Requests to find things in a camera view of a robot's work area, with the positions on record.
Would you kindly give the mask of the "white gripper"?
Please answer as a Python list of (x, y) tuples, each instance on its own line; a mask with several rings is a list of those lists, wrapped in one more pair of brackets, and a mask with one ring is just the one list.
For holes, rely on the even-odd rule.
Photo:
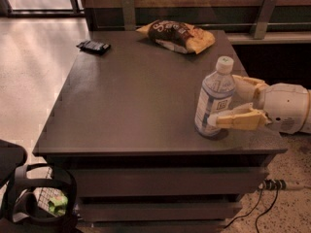
[(221, 129), (269, 129), (294, 134), (310, 133), (310, 90), (299, 84), (276, 83), (268, 86), (264, 80), (233, 75), (235, 92), (245, 101), (259, 98), (259, 108), (246, 103), (232, 110), (212, 113), (211, 126)]

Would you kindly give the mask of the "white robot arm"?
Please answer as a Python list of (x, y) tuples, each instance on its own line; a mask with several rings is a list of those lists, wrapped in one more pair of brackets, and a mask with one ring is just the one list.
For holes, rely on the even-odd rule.
[(244, 101), (231, 110), (212, 113), (211, 126), (223, 129), (311, 133), (311, 90), (300, 84), (267, 84), (264, 80), (233, 76), (237, 95)]

